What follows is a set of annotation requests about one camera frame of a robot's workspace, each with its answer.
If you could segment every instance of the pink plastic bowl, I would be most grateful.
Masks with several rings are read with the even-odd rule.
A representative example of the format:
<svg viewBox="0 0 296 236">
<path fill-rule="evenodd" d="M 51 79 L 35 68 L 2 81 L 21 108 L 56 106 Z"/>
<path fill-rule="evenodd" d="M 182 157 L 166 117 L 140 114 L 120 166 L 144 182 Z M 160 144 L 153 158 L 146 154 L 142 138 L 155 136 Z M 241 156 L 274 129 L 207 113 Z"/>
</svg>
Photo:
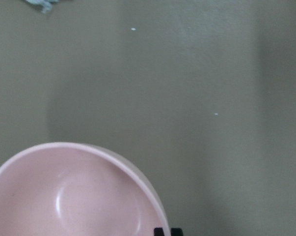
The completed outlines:
<svg viewBox="0 0 296 236">
<path fill-rule="evenodd" d="M 107 149 L 49 143 L 0 167 L 0 236 L 152 236 L 170 231 L 143 173 Z"/>
</svg>

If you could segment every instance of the pink bowl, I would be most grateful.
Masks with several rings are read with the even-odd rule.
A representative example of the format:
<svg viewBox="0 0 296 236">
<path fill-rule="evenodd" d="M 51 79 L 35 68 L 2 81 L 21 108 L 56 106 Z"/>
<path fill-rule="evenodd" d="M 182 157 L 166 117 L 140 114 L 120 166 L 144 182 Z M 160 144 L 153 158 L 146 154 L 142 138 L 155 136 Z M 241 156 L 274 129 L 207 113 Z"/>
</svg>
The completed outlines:
<svg viewBox="0 0 296 236">
<path fill-rule="evenodd" d="M 0 236 L 152 236 L 170 231 L 143 173 L 102 147 L 49 143 L 0 167 Z"/>
</svg>

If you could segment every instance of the concrete floor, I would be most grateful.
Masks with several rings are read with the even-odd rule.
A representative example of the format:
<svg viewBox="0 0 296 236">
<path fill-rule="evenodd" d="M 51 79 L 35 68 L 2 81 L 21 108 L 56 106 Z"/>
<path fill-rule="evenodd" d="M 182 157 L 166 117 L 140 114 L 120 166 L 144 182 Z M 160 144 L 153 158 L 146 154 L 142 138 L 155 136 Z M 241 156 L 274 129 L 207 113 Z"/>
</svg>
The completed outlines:
<svg viewBox="0 0 296 236">
<path fill-rule="evenodd" d="M 187 236 L 296 236 L 296 0 L 0 0 L 0 165 L 53 141 L 128 158 Z"/>
</svg>

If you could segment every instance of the black object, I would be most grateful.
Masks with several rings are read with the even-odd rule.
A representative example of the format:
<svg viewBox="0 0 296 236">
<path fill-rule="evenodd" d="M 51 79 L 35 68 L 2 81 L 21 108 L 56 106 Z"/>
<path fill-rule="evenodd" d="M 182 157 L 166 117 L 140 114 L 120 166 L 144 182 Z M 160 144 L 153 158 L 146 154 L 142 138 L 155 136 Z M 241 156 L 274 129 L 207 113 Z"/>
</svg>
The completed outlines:
<svg viewBox="0 0 296 236">
<path fill-rule="evenodd" d="M 164 236 L 163 228 L 155 228 L 154 236 Z M 183 236 L 183 230 L 181 228 L 172 228 L 171 236 Z"/>
</svg>

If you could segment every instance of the floor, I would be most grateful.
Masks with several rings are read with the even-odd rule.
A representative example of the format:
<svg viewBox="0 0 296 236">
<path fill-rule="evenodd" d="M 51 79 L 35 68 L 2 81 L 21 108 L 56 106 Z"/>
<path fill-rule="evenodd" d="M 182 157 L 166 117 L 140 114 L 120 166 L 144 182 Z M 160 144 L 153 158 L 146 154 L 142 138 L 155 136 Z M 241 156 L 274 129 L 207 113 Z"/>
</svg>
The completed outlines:
<svg viewBox="0 0 296 236">
<path fill-rule="evenodd" d="M 111 149 L 187 236 L 296 236 L 296 0 L 0 0 L 0 165 Z"/>
</svg>

